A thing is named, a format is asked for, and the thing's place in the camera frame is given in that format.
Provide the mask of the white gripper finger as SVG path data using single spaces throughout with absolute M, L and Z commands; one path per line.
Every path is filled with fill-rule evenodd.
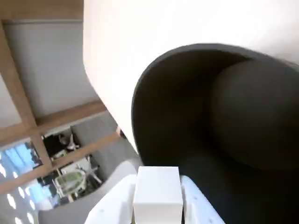
M 91 209 L 86 224 L 131 224 L 133 222 L 133 199 L 136 175 L 120 180 Z
M 185 224 L 225 224 L 217 211 L 188 176 L 181 176 Z

